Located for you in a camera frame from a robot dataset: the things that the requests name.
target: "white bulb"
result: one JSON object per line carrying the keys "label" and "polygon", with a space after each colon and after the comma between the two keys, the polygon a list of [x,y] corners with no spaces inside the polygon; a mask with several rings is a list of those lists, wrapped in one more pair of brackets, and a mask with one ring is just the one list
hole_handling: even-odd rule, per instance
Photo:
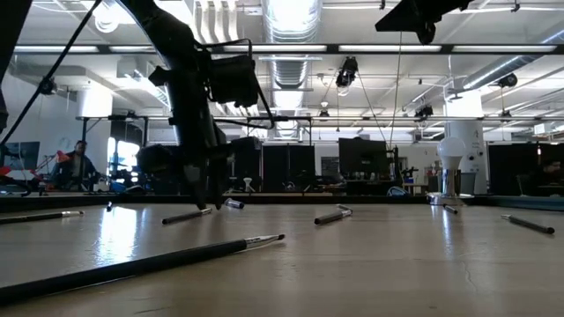
{"label": "white bulb", "polygon": [[466,146],[464,141],[457,137],[447,137],[439,143],[437,150],[441,157],[442,168],[456,170],[466,152]]}

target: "spotlight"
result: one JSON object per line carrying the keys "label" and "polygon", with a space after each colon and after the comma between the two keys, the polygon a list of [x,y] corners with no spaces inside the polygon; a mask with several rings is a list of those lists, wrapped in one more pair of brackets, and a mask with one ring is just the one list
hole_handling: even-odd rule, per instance
{"label": "spotlight", "polygon": [[420,110],[415,112],[416,118],[427,118],[433,115],[433,107],[431,105],[425,105]]}
{"label": "spotlight", "polygon": [[338,72],[336,85],[339,88],[350,86],[356,78],[354,74],[359,71],[359,64],[354,56],[347,56],[343,67]]}
{"label": "spotlight", "polygon": [[511,73],[511,74],[507,75],[506,77],[498,80],[498,82],[496,84],[501,88],[515,87],[517,85],[517,76],[514,73]]}
{"label": "spotlight", "polygon": [[[509,110],[503,110],[503,111],[501,111],[500,117],[511,118],[511,113],[509,112]],[[507,123],[507,122],[510,122],[510,120],[501,120],[501,122]]]}

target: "overhead light fixture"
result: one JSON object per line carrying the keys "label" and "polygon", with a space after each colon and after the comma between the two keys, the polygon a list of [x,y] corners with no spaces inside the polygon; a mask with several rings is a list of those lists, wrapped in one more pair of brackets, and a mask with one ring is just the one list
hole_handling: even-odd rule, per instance
{"label": "overhead light fixture", "polygon": [[150,45],[110,46],[109,50],[121,54],[155,53],[155,48]]}
{"label": "overhead light fixture", "polygon": [[347,56],[343,67],[338,72],[335,85],[337,88],[347,88],[356,78],[356,72],[359,71],[359,64],[354,56]]}
{"label": "overhead light fixture", "polygon": [[399,52],[438,52],[441,50],[440,45],[339,45],[339,52],[351,53],[389,53]]}
{"label": "overhead light fixture", "polygon": [[319,116],[324,118],[330,117],[329,111],[327,109],[324,109],[321,112],[319,112]]}
{"label": "overhead light fixture", "polygon": [[[64,46],[57,45],[46,45],[46,46],[34,46],[34,45],[17,45],[14,49],[14,53],[28,53],[28,54],[41,54],[41,53],[61,53],[64,51]],[[95,46],[73,46],[70,48],[69,53],[98,53],[99,50]]]}
{"label": "overhead light fixture", "polygon": [[315,62],[322,61],[323,58],[320,56],[258,56],[258,60],[263,62]]}
{"label": "overhead light fixture", "polygon": [[[247,52],[249,47],[246,45],[225,46],[226,52]],[[302,44],[272,44],[272,45],[253,45],[253,52],[324,52],[327,50],[325,45],[302,45]]]}
{"label": "overhead light fixture", "polygon": [[452,49],[456,53],[549,53],[556,49],[555,45],[456,45]]}

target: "desk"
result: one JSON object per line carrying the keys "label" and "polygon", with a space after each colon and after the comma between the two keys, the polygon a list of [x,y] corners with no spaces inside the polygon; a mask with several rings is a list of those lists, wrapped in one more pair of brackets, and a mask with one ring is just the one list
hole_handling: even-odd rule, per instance
{"label": "desk", "polygon": [[3,307],[0,315],[505,317],[564,309],[562,236],[500,219],[513,214],[558,231],[561,214],[472,206],[453,216],[425,204],[350,207],[352,217],[324,227],[313,219],[334,205],[249,204],[163,227],[162,218],[193,206],[124,204],[112,212],[86,207],[83,217],[6,226],[0,253],[11,260],[0,263],[10,272],[2,286],[263,234],[285,233],[286,239],[33,299]]}
{"label": "desk", "polygon": [[407,190],[407,192],[409,192],[411,195],[415,195],[415,188],[421,188],[421,194],[424,195],[428,188],[429,185],[427,184],[411,184],[411,183],[405,183],[403,185],[404,189]]}

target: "pillar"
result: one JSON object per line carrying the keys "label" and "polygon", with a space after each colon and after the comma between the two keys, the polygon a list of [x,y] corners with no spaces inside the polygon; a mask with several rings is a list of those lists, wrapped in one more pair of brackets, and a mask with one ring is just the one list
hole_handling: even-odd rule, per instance
{"label": "pillar", "polygon": [[[479,91],[459,93],[460,99],[448,100],[444,114],[448,117],[481,117],[482,100]],[[464,141],[466,155],[460,162],[462,173],[475,173],[474,194],[487,193],[486,145],[482,121],[451,121],[445,124],[445,136],[458,137]]]}
{"label": "pillar", "polygon": [[[78,116],[84,117],[107,117],[112,114],[113,96],[112,92],[105,87],[92,87],[88,90],[78,92]],[[88,148],[86,156],[92,161],[96,170],[106,173],[108,167],[108,139],[110,136],[111,122],[96,119],[88,122],[88,128],[96,124],[86,134]]]}

